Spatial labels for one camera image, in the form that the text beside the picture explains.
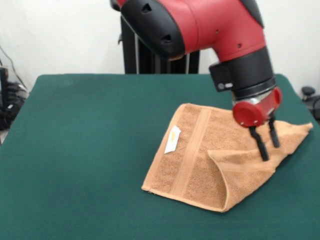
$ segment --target towel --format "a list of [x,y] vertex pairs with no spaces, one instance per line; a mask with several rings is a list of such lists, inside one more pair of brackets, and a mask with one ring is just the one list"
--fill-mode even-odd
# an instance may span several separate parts
[[[249,130],[232,111],[183,104],[171,119],[143,182],[144,191],[215,212],[226,212],[263,185],[282,160],[295,152],[313,128],[275,121],[280,148],[268,125],[257,128],[269,153],[262,161]],[[170,132],[180,129],[176,149],[165,154]]]

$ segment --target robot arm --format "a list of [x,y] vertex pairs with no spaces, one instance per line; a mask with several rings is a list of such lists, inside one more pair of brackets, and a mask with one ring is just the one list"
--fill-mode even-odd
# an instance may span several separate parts
[[249,128],[263,160],[269,156],[256,127],[269,122],[275,147],[279,140],[274,113],[282,94],[255,0],[118,0],[121,15],[151,51],[175,60],[212,48],[219,64],[209,67],[218,92],[233,96],[235,121]]

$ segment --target cable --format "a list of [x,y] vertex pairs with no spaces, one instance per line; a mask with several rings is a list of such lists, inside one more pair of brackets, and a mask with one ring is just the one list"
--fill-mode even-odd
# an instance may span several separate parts
[[313,111],[313,116],[315,119],[316,118],[316,104],[320,101],[320,97],[318,97],[314,102],[313,102],[313,105],[312,105],[312,111]]
[[16,68],[15,68],[15,65],[14,65],[14,61],[8,56],[8,54],[5,52],[5,50],[2,48],[1,45],[0,45],[0,50],[3,53],[3,55],[5,55],[5,57],[11,62],[12,70],[13,70],[14,74],[16,75],[16,77],[18,78],[18,80],[20,81],[20,83],[24,86],[24,88],[27,89],[25,83],[22,81],[22,79],[17,74]]

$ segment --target table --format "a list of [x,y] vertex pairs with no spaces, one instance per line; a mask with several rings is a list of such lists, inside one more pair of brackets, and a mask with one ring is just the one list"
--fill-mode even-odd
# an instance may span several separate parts
[[231,109],[209,75],[39,77],[0,150],[0,239],[319,239],[320,128],[276,81],[277,119],[314,129],[258,191],[215,213],[141,190],[180,104]]

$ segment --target towel label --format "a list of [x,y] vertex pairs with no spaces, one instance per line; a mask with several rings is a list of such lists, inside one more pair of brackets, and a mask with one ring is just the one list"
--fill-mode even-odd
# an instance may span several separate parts
[[176,150],[181,130],[174,125],[170,131],[168,142],[166,143],[164,154],[174,152]]

